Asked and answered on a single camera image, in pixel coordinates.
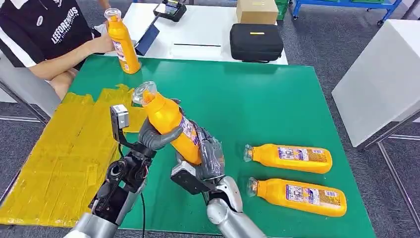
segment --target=green tabletop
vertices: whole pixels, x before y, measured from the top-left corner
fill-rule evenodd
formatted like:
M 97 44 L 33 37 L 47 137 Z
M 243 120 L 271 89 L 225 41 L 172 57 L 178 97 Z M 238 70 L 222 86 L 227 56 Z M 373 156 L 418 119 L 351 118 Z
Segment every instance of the green tabletop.
M 129 75 L 122 72 L 117 58 L 91 56 L 70 92 L 91 94 L 95 100 L 102 88 L 114 88 L 119 83 L 137 87 L 144 81 L 155 81 L 164 96 L 182 100 L 188 118 L 222 142 L 226 174 L 238 183 L 245 213 L 267 236 L 375 236 L 312 67 L 169 59 L 141 62 L 142 69 Z M 134 141 L 137 135 L 127 137 Z M 245 144 L 266 143 L 328 149 L 333 158 L 332 169 L 319 175 L 243 161 Z M 146 229 L 218 234 L 207 219 L 202 196 L 192 196 L 170 180 L 175 163 L 171 146 L 158 151 L 153 161 L 144 190 Z M 248 197 L 249 177 L 288 179 L 340 189 L 347 197 L 347 213 L 331 218 Z M 142 224 L 139 199 L 121 227 L 141 229 Z

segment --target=green bin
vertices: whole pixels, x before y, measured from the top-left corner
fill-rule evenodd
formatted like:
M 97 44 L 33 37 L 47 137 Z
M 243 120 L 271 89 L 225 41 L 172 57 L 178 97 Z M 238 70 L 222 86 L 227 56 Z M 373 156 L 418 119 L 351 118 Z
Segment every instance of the green bin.
M 288 9 L 289 4 L 277 4 L 277 8 L 278 8 L 278 15 L 277 15 L 277 20 L 282 21 L 284 18 L 284 15 L 286 14 L 286 11 Z
M 283 4 L 289 3 L 289 0 L 274 0 L 274 2 L 278 6 L 278 5 L 283 5 Z

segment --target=card reader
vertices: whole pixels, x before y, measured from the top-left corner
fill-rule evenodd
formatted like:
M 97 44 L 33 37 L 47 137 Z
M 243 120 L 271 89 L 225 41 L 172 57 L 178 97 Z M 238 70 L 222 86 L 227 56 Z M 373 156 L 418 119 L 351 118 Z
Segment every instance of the card reader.
M 160 16 L 169 19 L 174 22 L 178 22 L 179 19 L 187 11 L 185 4 L 174 0 L 163 0 L 162 3 L 158 4 L 153 10 L 155 16 Z

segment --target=black and white shirt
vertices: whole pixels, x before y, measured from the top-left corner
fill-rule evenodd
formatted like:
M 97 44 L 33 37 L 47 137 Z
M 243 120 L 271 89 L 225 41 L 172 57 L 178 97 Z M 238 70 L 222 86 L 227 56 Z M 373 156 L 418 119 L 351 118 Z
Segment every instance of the black and white shirt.
M 0 50 L 15 67 L 61 56 L 93 37 L 76 0 L 5 0 Z

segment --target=floor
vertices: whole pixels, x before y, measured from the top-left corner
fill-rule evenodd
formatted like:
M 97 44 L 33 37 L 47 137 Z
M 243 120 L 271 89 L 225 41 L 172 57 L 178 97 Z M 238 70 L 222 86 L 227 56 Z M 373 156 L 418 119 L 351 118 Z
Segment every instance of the floor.
M 91 25 L 104 21 L 95 1 L 79 0 Z M 123 12 L 128 1 L 111 1 Z M 235 1 L 195 0 L 196 5 L 234 6 Z M 392 18 L 399 19 L 407 8 L 400 6 Z M 289 64 L 313 65 L 330 108 L 343 147 L 353 170 L 360 193 L 378 237 L 420 237 L 408 209 L 377 146 L 368 151 L 355 150 L 345 131 L 331 91 L 378 30 L 376 26 L 385 12 L 361 8 L 303 6 L 299 19 L 291 18 L 290 10 L 279 30 L 284 41 Z M 0 103 L 0 115 L 25 116 L 16 104 Z M 36 123 L 0 121 L 0 191 L 3 193 L 13 175 L 24 162 L 42 132 Z M 420 135 L 420 123 L 413 123 L 399 134 Z M 384 145 L 401 176 L 414 205 L 420 207 L 420 142 L 388 139 Z M 63 237 L 69 229 L 48 227 L 1 226 L 0 238 Z M 139 231 L 119 230 L 116 237 L 139 237 Z M 209 238 L 209 236 L 171 233 L 148 233 L 150 238 Z

